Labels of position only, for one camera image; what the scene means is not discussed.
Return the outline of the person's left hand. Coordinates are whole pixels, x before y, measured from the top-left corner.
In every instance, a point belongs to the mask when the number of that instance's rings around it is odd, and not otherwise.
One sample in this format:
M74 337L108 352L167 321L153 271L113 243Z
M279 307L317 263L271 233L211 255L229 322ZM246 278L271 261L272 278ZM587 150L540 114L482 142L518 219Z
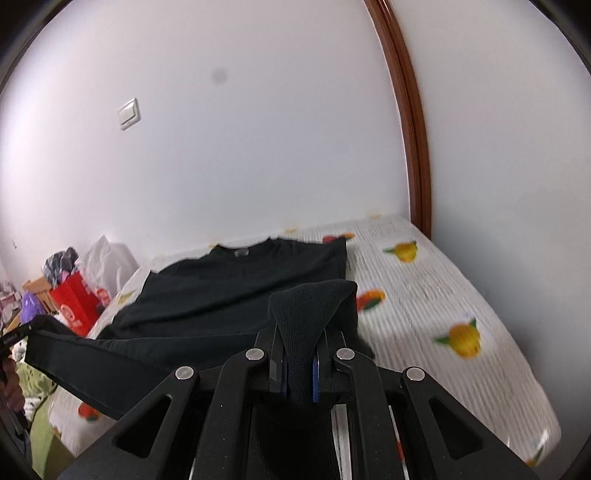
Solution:
M1 382L1 397L9 409L19 412L24 407L25 397L16 372L16 363L12 358L6 358L2 362L2 371L6 380Z

